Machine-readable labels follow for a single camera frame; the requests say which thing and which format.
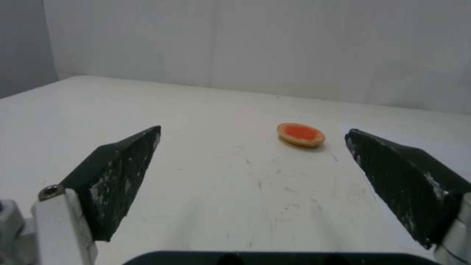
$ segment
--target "screw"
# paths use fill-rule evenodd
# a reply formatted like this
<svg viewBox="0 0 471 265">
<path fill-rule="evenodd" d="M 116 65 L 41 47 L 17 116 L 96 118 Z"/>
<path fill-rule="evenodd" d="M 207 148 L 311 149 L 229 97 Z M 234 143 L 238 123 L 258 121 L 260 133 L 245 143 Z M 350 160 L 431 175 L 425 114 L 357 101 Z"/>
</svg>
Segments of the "screw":
<svg viewBox="0 0 471 265">
<path fill-rule="evenodd" d="M 58 185 L 51 185 L 44 189 L 42 189 L 38 194 L 39 201 L 44 201 L 50 198 L 54 198 L 56 196 L 64 194 L 64 187 L 60 184 Z"/>
</svg>

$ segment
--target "white backdrop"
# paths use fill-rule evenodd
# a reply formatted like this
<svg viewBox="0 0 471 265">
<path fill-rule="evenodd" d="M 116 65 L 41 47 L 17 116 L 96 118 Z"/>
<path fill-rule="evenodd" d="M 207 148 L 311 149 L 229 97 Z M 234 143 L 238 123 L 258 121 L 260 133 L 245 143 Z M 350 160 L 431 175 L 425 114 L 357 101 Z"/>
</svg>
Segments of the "white backdrop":
<svg viewBox="0 0 471 265">
<path fill-rule="evenodd" d="M 44 0 L 60 78 L 471 113 L 468 0 Z"/>
</svg>

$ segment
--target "white wall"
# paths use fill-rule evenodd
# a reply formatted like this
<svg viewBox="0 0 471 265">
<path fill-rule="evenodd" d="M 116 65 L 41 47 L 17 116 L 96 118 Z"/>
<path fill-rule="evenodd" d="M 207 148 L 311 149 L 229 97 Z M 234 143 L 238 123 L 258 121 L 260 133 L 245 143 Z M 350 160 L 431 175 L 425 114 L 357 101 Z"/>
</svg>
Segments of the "white wall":
<svg viewBox="0 0 471 265">
<path fill-rule="evenodd" d="M 0 0 L 0 99 L 57 81 L 41 0 Z"/>
<path fill-rule="evenodd" d="M 44 1 L 60 77 L 471 113 L 471 1 Z"/>
</svg>

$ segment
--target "orange bowl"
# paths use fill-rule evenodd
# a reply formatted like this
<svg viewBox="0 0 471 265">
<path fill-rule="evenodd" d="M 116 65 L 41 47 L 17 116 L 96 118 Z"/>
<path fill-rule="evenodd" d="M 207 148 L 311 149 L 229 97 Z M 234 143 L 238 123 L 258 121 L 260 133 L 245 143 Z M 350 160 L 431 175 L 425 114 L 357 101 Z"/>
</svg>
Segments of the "orange bowl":
<svg viewBox="0 0 471 265">
<path fill-rule="evenodd" d="M 278 136 L 293 145 L 316 147 L 325 141 L 324 134 L 318 129 L 298 123 L 282 123 L 277 127 Z"/>
</svg>

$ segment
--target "white table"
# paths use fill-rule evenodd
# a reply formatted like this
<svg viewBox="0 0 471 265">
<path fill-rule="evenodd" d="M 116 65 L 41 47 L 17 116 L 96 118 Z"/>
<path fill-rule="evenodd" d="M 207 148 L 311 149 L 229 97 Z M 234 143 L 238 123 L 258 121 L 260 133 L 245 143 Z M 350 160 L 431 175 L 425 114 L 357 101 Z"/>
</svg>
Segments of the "white table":
<svg viewBox="0 0 471 265">
<path fill-rule="evenodd" d="M 276 126 L 310 124 L 316 151 Z M 413 144 L 463 176 L 471 116 L 81 76 L 0 100 L 0 196 L 25 215 L 98 145 L 162 125 L 161 143 L 97 264 L 154 250 L 390 251 L 431 257 L 374 194 L 343 136 Z"/>
</svg>

